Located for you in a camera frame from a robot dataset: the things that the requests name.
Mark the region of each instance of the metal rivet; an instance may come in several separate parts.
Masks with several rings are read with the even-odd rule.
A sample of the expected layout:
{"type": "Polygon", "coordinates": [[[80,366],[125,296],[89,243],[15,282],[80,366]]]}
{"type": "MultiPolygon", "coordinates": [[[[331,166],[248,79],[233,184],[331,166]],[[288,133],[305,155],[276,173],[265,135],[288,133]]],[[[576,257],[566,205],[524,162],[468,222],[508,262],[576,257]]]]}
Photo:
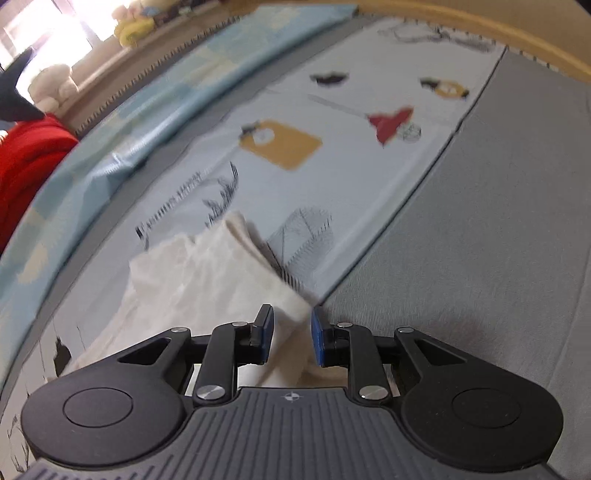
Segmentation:
{"type": "Polygon", "coordinates": [[[204,385],[197,389],[197,396],[201,400],[217,400],[226,394],[226,390],[219,385],[204,385]]]}
{"type": "Polygon", "coordinates": [[[367,385],[359,390],[359,395],[365,400],[383,400],[388,396],[388,390],[379,385],[367,385]]]}

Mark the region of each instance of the cream fabric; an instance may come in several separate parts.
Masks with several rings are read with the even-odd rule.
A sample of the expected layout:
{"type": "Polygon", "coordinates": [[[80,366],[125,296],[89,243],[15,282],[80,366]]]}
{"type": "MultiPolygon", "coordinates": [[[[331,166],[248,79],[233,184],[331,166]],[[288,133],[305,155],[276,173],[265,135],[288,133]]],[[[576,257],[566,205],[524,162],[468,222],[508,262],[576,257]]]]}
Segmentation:
{"type": "Polygon", "coordinates": [[[207,335],[228,322],[255,319],[264,303],[275,310],[269,362],[239,368],[239,385],[290,387],[314,377],[344,384],[344,369],[313,367],[310,305],[281,281],[257,250],[244,218],[228,214],[197,236],[177,235],[130,262],[117,314],[69,367],[86,366],[175,326],[207,335]]]}

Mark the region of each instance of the light blue fabric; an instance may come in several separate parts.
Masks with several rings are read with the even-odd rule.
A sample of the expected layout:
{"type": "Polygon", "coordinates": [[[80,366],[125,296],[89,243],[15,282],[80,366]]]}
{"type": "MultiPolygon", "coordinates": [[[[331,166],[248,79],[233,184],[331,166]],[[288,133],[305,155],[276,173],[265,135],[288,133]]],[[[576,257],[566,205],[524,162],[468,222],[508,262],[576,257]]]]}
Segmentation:
{"type": "Polygon", "coordinates": [[[68,155],[0,259],[0,387],[59,269],[146,156],[241,78],[355,9],[259,7],[123,103],[68,155]]]}

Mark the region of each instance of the crumpled cloth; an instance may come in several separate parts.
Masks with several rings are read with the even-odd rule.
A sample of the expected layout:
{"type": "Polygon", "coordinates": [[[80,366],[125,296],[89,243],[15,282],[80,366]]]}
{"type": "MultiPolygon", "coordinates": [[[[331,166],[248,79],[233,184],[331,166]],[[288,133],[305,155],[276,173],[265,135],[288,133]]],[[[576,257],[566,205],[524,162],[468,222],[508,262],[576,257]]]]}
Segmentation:
{"type": "Polygon", "coordinates": [[[0,254],[39,189],[77,144],[53,115],[17,123],[0,142],[0,254]]]}
{"type": "Polygon", "coordinates": [[[135,257],[129,266],[129,281],[119,310],[66,371],[106,358],[172,327],[185,326],[192,335],[208,335],[224,323],[253,322],[261,306],[268,303],[275,311],[269,361],[240,367],[238,384],[346,385],[345,369],[316,367],[311,306],[272,270],[252,242],[240,214],[227,214],[200,235],[177,235],[135,257]]]}

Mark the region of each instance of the red blanket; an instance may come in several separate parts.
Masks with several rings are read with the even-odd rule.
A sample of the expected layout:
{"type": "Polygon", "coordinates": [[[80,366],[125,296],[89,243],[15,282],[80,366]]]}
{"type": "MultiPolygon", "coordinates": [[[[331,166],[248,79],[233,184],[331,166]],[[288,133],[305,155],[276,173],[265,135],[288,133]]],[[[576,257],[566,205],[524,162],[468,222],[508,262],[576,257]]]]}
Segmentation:
{"type": "Polygon", "coordinates": [[[77,143],[53,115],[8,132],[0,144],[0,254],[37,191],[77,143]]]}

